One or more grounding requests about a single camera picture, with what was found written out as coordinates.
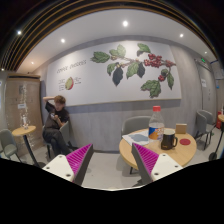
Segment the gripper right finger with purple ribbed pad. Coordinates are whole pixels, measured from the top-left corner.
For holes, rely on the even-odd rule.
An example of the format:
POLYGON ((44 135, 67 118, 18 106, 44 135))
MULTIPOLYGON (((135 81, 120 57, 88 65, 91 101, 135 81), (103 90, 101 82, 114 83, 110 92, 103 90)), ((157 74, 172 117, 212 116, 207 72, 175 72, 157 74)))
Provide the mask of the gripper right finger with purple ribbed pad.
POLYGON ((168 154, 157 154, 146 147, 132 144, 132 154, 136 160, 142 183, 147 185, 182 169, 168 154))

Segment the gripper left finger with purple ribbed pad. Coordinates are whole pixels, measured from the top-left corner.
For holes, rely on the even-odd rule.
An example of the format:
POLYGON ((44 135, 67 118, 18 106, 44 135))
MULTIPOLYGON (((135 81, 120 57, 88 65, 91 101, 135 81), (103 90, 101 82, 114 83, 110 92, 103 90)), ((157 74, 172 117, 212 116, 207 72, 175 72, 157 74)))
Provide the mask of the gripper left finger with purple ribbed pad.
POLYGON ((56 156, 44 170, 81 186, 92 155, 93 145, 88 144, 67 156, 62 154, 56 156))

